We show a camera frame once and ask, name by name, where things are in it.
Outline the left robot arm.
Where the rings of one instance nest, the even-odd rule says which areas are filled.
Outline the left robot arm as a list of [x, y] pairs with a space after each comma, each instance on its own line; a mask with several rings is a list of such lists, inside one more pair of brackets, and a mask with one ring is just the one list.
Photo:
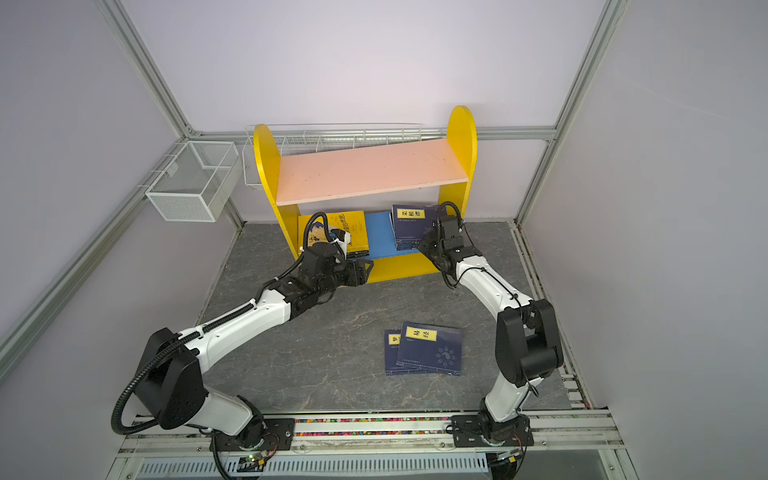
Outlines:
[[[321, 224], [323, 237], [311, 241], [315, 223]], [[331, 227], [326, 213], [315, 213], [303, 232], [299, 257], [265, 281], [252, 299], [181, 332], [153, 333], [115, 403], [112, 431], [127, 436], [155, 426], [189, 426], [225, 435], [241, 449], [260, 446], [266, 435], [261, 411], [241, 396], [208, 387], [203, 376], [246, 342], [328, 302], [338, 288], [366, 284], [373, 264], [348, 256], [351, 239], [349, 231]]]

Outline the navy book bottom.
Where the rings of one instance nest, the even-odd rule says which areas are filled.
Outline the navy book bottom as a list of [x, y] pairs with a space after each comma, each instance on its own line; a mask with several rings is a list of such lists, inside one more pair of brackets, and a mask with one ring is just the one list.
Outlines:
[[463, 331], [460, 328], [406, 321], [396, 357], [399, 367], [459, 376]]

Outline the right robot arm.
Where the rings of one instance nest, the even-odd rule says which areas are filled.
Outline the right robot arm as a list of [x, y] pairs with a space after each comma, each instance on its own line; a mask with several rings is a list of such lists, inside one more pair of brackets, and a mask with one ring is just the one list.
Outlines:
[[468, 427], [455, 430], [490, 446], [533, 444], [530, 419], [521, 412], [538, 385], [564, 365], [553, 305], [521, 293], [498, 274], [474, 246], [459, 208], [451, 201], [436, 209], [432, 230], [418, 250], [436, 267], [446, 286], [467, 288], [495, 319], [494, 356], [499, 375]]

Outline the navy book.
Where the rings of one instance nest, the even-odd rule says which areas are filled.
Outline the navy book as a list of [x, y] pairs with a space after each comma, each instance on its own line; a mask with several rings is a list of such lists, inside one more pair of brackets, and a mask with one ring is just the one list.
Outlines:
[[393, 205], [390, 213], [395, 248], [399, 251], [416, 249], [433, 229], [436, 205]]
[[406, 321], [396, 357], [399, 367], [459, 376], [463, 331], [460, 328]]
[[384, 366], [386, 375], [401, 375], [404, 370], [397, 365], [400, 331], [391, 329], [384, 332]]

